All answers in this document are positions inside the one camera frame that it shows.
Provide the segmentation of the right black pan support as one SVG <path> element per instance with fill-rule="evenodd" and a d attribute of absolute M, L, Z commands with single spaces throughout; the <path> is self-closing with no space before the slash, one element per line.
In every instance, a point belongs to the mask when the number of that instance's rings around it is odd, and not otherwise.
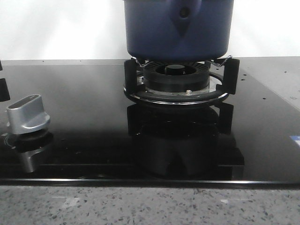
<path fill-rule="evenodd" d="M 229 95 L 236 93 L 240 60 L 230 59 L 224 66 L 210 65 L 210 82 L 207 88 L 201 91 L 186 91 L 185 94 L 157 95 L 146 90 L 141 72 L 143 68 L 129 59 L 124 62 L 124 93 L 134 102 L 149 105 L 213 105 L 225 100 Z"/>

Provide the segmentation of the silver stove control knob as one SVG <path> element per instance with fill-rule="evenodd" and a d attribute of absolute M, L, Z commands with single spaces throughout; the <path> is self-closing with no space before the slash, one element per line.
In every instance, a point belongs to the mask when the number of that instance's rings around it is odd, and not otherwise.
<path fill-rule="evenodd" d="M 7 107 L 10 133 L 22 135 L 46 129 L 50 124 L 50 115 L 45 112 L 42 97 L 39 94 L 26 96 Z"/>

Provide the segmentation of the black pan support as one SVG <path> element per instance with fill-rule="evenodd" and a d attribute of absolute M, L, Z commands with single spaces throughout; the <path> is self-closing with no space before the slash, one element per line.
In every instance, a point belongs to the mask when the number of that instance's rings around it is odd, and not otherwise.
<path fill-rule="evenodd" d="M 186 91 L 185 94 L 157 95 L 146 90 L 141 72 L 143 68 L 129 59 L 124 62 L 124 93 L 134 102 L 149 105 L 213 105 L 225 100 L 229 95 L 236 93 L 240 60 L 230 59 L 224 66 L 210 65 L 210 82 L 207 88 L 201 91 Z"/>
<path fill-rule="evenodd" d="M 8 91 L 8 86 L 5 78 L 0 78 L 0 102 L 5 102 L 10 100 L 10 94 Z"/>

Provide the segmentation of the blue pot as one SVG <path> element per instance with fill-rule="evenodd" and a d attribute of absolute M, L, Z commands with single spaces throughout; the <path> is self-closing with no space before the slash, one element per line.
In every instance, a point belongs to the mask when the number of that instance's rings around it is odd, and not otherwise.
<path fill-rule="evenodd" d="M 226 54 L 232 0 L 126 0 L 127 51 L 152 61 L 204 61 Z"/>

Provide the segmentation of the black glass gas cooktop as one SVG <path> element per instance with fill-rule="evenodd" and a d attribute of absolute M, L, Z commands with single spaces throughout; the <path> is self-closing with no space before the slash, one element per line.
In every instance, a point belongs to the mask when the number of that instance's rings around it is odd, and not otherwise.
<path fill-rule="evenodd" d="M 3 62 L 0 183 L 298 189 L 300 112 L 255 78 L 287 77 L 289 62 L 240 62 L 236 94 L 199 109 L 128 100 L 121 60 Z M 34 94 L 50 124 L 10 133 L 7 107 Z"/>

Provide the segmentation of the left black pan support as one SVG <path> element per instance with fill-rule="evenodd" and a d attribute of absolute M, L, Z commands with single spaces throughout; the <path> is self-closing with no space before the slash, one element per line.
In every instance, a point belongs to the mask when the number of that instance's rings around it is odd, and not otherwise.
<path fill-rule="evenodd" d="M 0 102 L 5 102 L 10 100 L 10 94 L 8 91 L 8 86 L 5 78 L 0 78 Z"/>

